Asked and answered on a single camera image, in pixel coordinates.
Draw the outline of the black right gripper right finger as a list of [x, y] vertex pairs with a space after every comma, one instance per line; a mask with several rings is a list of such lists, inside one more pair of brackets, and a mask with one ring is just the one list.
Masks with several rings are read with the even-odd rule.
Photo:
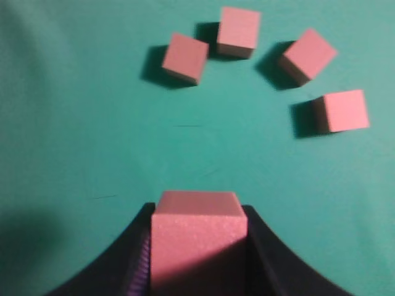
[[246, 295], [349, 294], [288, 248], [253, 206], [244, 205], [243, 210], [248, 220]]

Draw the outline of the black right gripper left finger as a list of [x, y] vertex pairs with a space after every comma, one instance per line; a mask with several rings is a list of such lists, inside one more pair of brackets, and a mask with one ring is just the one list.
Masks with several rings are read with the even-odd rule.
[[153, 212], [154, 203], [145, 203], [110, 247], [48, 295], [147, 295]]

